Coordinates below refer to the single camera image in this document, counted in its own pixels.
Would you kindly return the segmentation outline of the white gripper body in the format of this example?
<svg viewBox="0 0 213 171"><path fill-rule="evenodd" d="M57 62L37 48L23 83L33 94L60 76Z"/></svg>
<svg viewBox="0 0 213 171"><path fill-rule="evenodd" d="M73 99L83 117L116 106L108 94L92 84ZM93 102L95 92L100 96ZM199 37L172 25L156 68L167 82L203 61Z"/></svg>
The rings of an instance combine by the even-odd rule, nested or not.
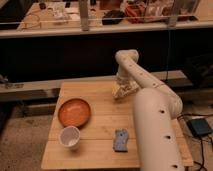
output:
<svg viewBox="0 0 213 171"><path fill-rule="evenodd" d="M130 78L116 77L116 81L112 86L112 95L115 100L125 98L139 90L139 86L135 81Z"/></svg>

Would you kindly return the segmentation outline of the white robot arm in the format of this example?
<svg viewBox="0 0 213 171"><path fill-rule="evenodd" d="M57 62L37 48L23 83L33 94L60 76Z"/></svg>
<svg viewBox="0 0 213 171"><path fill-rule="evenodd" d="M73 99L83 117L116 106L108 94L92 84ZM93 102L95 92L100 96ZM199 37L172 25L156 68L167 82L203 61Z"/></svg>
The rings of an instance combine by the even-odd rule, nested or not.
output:
<svg viewBox="0 0 213 171"><path fill-rule="evenodd" d="M135 92L133 122L141 171L185 171L172 120L183 109L181 98L164 82L137 64L137 50L119 50L113 96Z"/></svg>

